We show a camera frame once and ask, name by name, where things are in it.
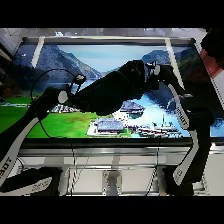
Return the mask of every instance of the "robotic arm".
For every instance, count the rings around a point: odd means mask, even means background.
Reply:
[[[146,68],[154,70],[154,74],[146,76]],[[85,81],[84,76],[81,76],[81,83],[82,80]],[[179,98],[179,96],[184,96],[184,90],[180,87],[170,65],[144,65],[141,60],[134,60],[127,62],[118,71],[109,73],[75,95],[71,93],[71,87],[67,87],[66,90],[48,87],[44,94],[35,101],[35,105],[31,105],[18,122],[0,134],[2,144],[0,151],[0,186],[2,187],[0,191],[6,195],[9,186],[14,182],[12,178],[16,178],[16,176],[11,178],[7,176],[13,168],[24,138],[56,104],[61,103],[76,107],[82,112],[96,112],[97,115],[104,116],[117,111],[125,100],[140,99],[145,92],[158,89],[160,81],[171,90],[176,102],[178,121],[183,129],[190,132],[193,143],[192,148],[177,167],[164,170],[167,193],[178,195],[177,192],[181,191],[182,186],[200,181],[211,146],[210,125],[213,123],[211,114],[203,108],[190,110],[185,107],[182,102],[184,98]],[[76,76],[74,82],[80,84],[80,75]],[[28,170],[28,175],[35,174],[38,177],[28,178],[29,180],[24,181],[24,184],[15,186],[14,189],[19,188],[16,195],[42,191],[49,186],[52,174],[41,169],[39,176],[35,173],[36,171]]]

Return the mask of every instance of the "display screen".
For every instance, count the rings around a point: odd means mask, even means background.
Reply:
[[[35,80],[51,68],[64,68],[83,74],[90,85],[108,73],[118,70],[130,60],[171,64],[166,46],[137,45],[52,45],[44,44],[34,68],[37,45],[19,47],[1,87],[0,132],[19,120],[30,105],[30,91]],[[224,136],[223,112],[206,70],[194,47],[173,47],[176,62],[186,92],[198,97],[198,102],[211,107],[216,122],[211,136]],[[33,96],[38,98],[48,86],[65,88],[72,76],[65,71],[52,71],[37,83]],[[175,103],[163,83],[157,91],[145,93],[140,100],[125,101],[117,112],[104,117],[82,113],[76,108],[56,105],[42,121],[50,136],[67,138],[183,138],[189,137],[175,115]],[[39,123],[27,138],[47,138]]]

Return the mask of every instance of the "green field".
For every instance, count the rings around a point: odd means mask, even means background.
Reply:
[[[30,103],[30,98],[8,98],[5,99],[8,103]],[[0,106],[0,133],[9,128],[12,124],[18,121],[27,111],[23,107],[7,107]],[[92,120],[98,118],[95,113],[52,113],[46,117],[42,123],[52,137],[63,136],[68,138],[88,138],[86,132]],[[40,124],[32,129],[28,134],[28,138],[47,138]],[[131,137],[129,130],[125,129],[124,133],[113,136],[115,138]]]

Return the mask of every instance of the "white label on robot arm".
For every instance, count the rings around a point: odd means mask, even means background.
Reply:
[[[176,90],[174,89],[174,87],[171,84],[169,84],[168,87],[171,90],[174,100],[175,100],[175,103],[176,103],[176,115],[177,115],[178,122],[179,122],[180,126],[186,130],[189,128],[189,119],[180,104],[180,99],[179,99],[179,96],[178,96]]]
[[[37,183],[16,189],[14,191],[2,193],[0,192],[0,196],[22,196],[26,194],[32,194],[39,191],[44,191],[50,185],[52,181],[52,177],[45,178],[43,180],[39,180]]]
[[[13,168],[23,140],[38,121],[39,121],[38,118],[34,118],[23,129],[23,131],[17,136],[15,141],[12,143],[4,159],[0,162],[0,186],[4,183],[5,179],[8,177],[9,173]]]
[[[175,169],[174,173],[173,173],[173,178],[175,183],[180,186],[197,151],[199,148],[198,145],[198,138],[197,138],[197,132],[195,131],[189,131],[192,137],[192,141],[193,141],[193,147],[190,150],[190,152],[187,154],[187,156],[183,159],[183,161],[181,162],[181,164],[179,166],[177,166],[177,168]]]

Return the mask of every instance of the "screen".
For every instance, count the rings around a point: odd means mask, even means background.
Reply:
[[[21,45],[8,71],[4,88],[1,88],[0,132],[25,114],[31,102],[30,90],[34,81],[48,69],[64,68],[73,74],[85,75],[87,81],[82,89],[130,60],[143,60],[145,63],[156,60],[159,64],[171,64],[166,46],[45,44],[34,68],[36,46]],[[186,92],[198,95],[198,101],[204,104],[209,100],[217,115],[217,111],[221,111],[220,103],[196,49],[173,47],[173,51]],[[65,71],[49,72],[39,80],[33,96],[40,97],[48,86],[65,88],[72,78]],[[209,91],[206,92],[205,86],[209,86]],[[72,92],[75,93],[76,89],[74,85]],[[50,136],[67,138],[189,137],[188,131],[183,130],[177,121],[173,96],[163,83],[160,83],[159,90],[145,93],[140,100],[125,101],[120,110],[108,116],[82,113],[59,104],[42,123]],[[224,136],[222,112],[211,128],[211,135]],[[39,124],[27,137],[47,138]]]

